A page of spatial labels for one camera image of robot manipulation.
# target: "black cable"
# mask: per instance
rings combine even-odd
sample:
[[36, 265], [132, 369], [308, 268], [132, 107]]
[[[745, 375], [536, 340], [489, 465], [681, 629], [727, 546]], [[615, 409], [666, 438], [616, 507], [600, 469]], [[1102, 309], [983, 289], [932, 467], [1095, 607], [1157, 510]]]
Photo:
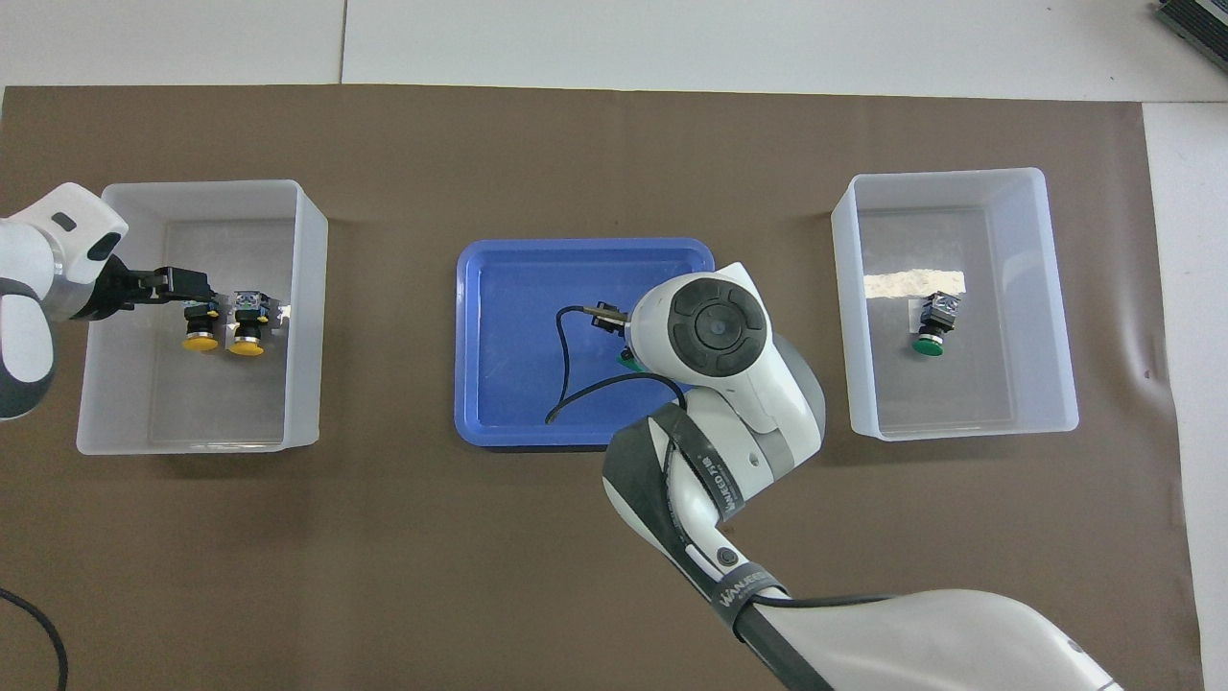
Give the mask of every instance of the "black cable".
[[562, 389], [559, 392], [558, 405], [555, 405], [554, 409], [550, 409], [550, 412], [546, 414], [545, 416], [545, 425], [553, 423], [554, 420], [559, 417], [559, 414], [562, 411], [562, 409], [570, 406], [571, 404], [575, 404], [576, 401], [583, 399], [585, 396], [588, 396], [593, 392], [604, 389], [612, 384], [618, 384], [620, 382], [630, 382], [632, 379], [651, 379], [653, 382], [659, 382], [664, 384], [666, 387], [669, 388], [670, 392], [674, 393], [674, 396], [678, 398], [678, 406], [685, 411], [686, 396], [683, 394], [683, 390], [677, 384], [674, 384], [672, 379], [648, 372], [620, 374], [618, 377], [603, 379], [597, 384], [593, 384], [592, 387], [587, 387], [572, 394], [571, 396], [567, 396], [567, 387], [571, 383], [571, 353], [567, 351], [567, 334], [562, 330], [562, 314], [567, 312], [583, 312], [585, 309], [586, 307], [582, 304], [569, 304], [559, 309], [554, 314], [554, 325], [559, 330], [559, 347], [562, 350]]
[[585, 396], [588, 396], [593, 392], [605, 389], [612, 384], [619, 384], [621, 382], [631, 382], [634, 379], [651, 379], [652, 382], [659, 382], [661, 384], [664, 384], [666, 387], [669, 388], [670, 392], [674, 393], [674, 396], [678, 398], [678, 407], [684, 411], [686, 410], [686, 396], [683, 394], [683, 390], [677, 384], [674, 384], [674, 380], [661, 377], [659, 374], [651, 372], [632, 372], [628, 374], [620, 374], [618, 377], [612, 377], [609, 379], [603, 379], [597, 384], [593, 384], [592, 387], [586, 387], [580, 392], [576, 392], [571, 396], [567, 396], [566, 399], [559, 401], [559, 405], [555, 406], [554, 409], [550, 409], [550, 412], [545, 416], [545, 423], [546, 425], [553, 423], [554, 419], [559, 417], [559, 414], [562, 411], [562, 409], [575, 404], [576, 401], [583, 399]]
[[34, 621], [37, 621], [43, 627], [43, 631], [47, 632], [48, 638], [52, 639], [52, 647], [55, 648], [55, 660], [59, 663], [60, 666], [60, 677], [55, 685], [55, 689], [56, 691], [64, 691], [69, 684], [69, 654], [66, 650], [64, 650], [64, 641], [60, 639], [60, 633], [55, 631], [55, 625], [52, 623], [52, 620], [47, 619], [47, 615], [44, 615], [43, 611], [36, 608], [32, 603], [27, 603], [26, 600], [18, 598], [14, 593], [5, 590], [4, 588], [0, 588], [0, 598], [9, 600], [14, 605], [17, 605], [18, 608], [26, 610], [29, 614], [29, 616], [34, 617]]
[[866, 605], [869, 603], [882, 603], [890, 600], [895, 595], [839, 595], [835, 598], [810, 598], [807, 600], [787, 600], [783, 598], [765, 598], [755, 595], [750, 598], [756, 605], [769, 605], [772, 608], [842, 608], [845, 605]]
[[564, 398], [567, 396], [567, 384], [571, 380], [571, 355], [567, 352], [567, 334], [562, 331], [562, 314], [567, 312], [582, 312], [585, 307], [582, 304], [570, 304], [559, 309], [554, 314], [554, 325], [559, 329], [559, 345], [562, 347], [562, 389], [559, 392], [559, 403], [562, 404]]

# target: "brown mat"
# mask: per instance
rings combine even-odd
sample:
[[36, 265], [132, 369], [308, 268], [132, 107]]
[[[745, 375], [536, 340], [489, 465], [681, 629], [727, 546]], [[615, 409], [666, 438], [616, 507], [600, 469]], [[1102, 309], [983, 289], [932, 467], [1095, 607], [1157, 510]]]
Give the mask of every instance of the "brown mat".
[[[289, 177], [330, 220], [314, 447], [79, 455], [84, 324], [58, 328], [44, 406], [0, 426], [0, 585], [56, 621], [79, 689], [776, 687], [623, 525], [600, 454], [452, 427], [469, 242], [657, 234], [745, 261], [826, 390], [824, 450], [729, 529], [796, 595], [1002, 593], [1126, 689], [1202, 686], [1138, 104], [10, 87], [0, 156], [0, 215], [70, 179]], [[1049, 178], [1082, 425], [853, 434], [826, 214], [858, 172], [1012, 166]], [[53, 673], [0, 608], [0, 687]]]

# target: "blue plastic tray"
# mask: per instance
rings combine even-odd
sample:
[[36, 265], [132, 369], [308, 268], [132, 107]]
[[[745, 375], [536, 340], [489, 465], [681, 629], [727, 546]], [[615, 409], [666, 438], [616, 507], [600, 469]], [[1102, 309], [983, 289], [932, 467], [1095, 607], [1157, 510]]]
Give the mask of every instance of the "blue plastic tray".
[[[559, 400], [562, 352], [554, 314], [604, 299], [631, 311], [657, 284], [712, 270], [712, 252], [686, 237], [481, 239], [457, 260], [457, 432], [478, 447], [604, 447], [615, 432], [673, 399], [656, 382], [626, 382], [545, 415]], [[573, 394], [629, 372], [621, 336], [564, 314]]]

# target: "robotic arm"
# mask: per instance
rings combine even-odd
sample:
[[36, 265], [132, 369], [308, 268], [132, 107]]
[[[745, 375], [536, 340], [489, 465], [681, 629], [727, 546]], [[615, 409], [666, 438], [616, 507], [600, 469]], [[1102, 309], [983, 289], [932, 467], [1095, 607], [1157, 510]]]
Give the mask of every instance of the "robotic arm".
[[605, 493], [788, 689], [1120, 691], [1035, 610], [1000, 595], [792, 600], [717, 525], [819, 450], [823, 393], [742, 264], [678, 276], [625, 323], [646, 372], [695, 389], [614, 436]]
[[112, 254], [126, 233], [119, 214], [71, 182], [0, 218], [0, 421], [28, 414], [50, 389], [55, 347], [49, 322], [216, 297], [199, 271], [128, 269]]

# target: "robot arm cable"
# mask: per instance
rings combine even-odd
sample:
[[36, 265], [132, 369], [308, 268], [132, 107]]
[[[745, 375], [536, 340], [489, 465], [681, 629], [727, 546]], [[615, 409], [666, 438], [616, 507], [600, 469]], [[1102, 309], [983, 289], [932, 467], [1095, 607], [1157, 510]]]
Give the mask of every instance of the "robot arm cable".
[[59, 681], [55, 684], [55, 689], [58, 691], [64, 691], [69, 682], [69, 655], [64, 649], [64, 641], [60, 638], [60, 633], [55, 631], [55, 625], [52, 623], [52, 620], [48, 619], [47, 615], [44, 615], [43, 611], [36, 608], [32, 603], [23, 600], [4, 588], [0, 588], [0, 598], [9, 600], [22, 610], [26, 610], [26, 612], [34, 617], [34, 621], [43, 627], [43, 631], [47, 632], [47, 637], [52, 639], [52, 647], [55, 648], [55, 660], [59, 663], [60, 668]]
[[846, 605], [866, 605], [869, 603], [882, 603], [883, 600], [890, 600], [892, 598], [898, 598], [899, 595], [888, 594], [874, 594], [874, 595], [836, 595], [835, 598], [808, 598], [806, 600], [792, 600], [783, 598], [768, 598], [764, 595], [755, 595], [750, 599], [752, 603], [756, 605], [770, 605], [772, 608], [796, 608], [796, 609], [810, 609], [810, 608], [842, 608]]
[[607, 387], [610, 387], [612, 384], [619, 384], [621, 382], [630, 382], [634, 379], [651, 379], [653, 382], [659, 382], [661, 384], [664, 384], [666, 387], [669, 388], [670, 392], [674, 393], [674, 396], [678, 398], [678, 406], [682, 407], [682, 410], [684, 411], [686, 410], [686, 398], [683, 395], [682, 388], [679, 388], [672, 379], [653, 373], [639, 372], [639, 373], [629, 373], [618, 377], [612, 377], [609, 379], [603, 379], [591, 387], [586, 387], [585, 389], [581, 389], [580, 392], [572, 394], [571, 396], [567, 396], [567, 387], [571, 383], [571, 353], [567, 351], [567, 334], [562, 329], [562, 314], [566, 314], [567, 312], [585, 312], [587, 314], [592, 314], [594, 317], [594, 320], [596, 318], [602, 318], [604, 320], [614, 320], [618, 315], [624, 317], [625, 320], [625, 314], [621, 314], [620, 312], [614, 312], [610, 309], [603, 309], [598, 307], [586, 307], [583, 304], [569, 304], [559, 309], [558, 313], [555, 313], [554, 324], [555, 328], [559, 330], [559, 345], [560, 349], [562, 350], [562, 389], [559, 392], [559, 403], [555, 405], [554, 409], [550, 409], [550, 412], [546, 414], [545, 416], [546, 425], [553, 423], [555, 419], [559, 417], [559, 414], [562, 412], [562, 409], [570, 406], [571, 404], [578, 401], [580, 399], [583, 399], [585, 396], [588, 396], [594, 392], [599, 392]]

